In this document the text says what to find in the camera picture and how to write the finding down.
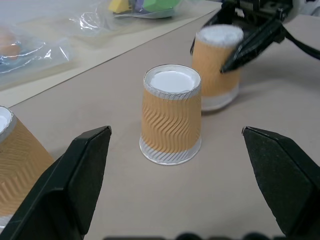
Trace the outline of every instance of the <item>plastic bag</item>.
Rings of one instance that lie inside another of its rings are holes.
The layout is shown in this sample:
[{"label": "plastic bag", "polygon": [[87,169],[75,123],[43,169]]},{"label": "plastic bag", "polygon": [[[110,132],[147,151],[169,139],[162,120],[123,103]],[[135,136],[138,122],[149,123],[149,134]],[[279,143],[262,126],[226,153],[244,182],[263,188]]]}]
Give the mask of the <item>plastic bag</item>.
[{"label": "plastic bag", "polygon": [[109,2],[102,0],[62,12],[54,17],[55,28],[67,36],[97,37],[113,33],[132,22],[129,19],[114,18],[108,10]]},{"label": "plastic bag", "polygon": [[0,87],[70,59],[65,39],[48,44],[17,27],[0,25]]},{"label": "plastic bag", "polygon": [[201,0],[111,0],[109,10],[115,17],[146,19],[168,18],[190,10]]}]

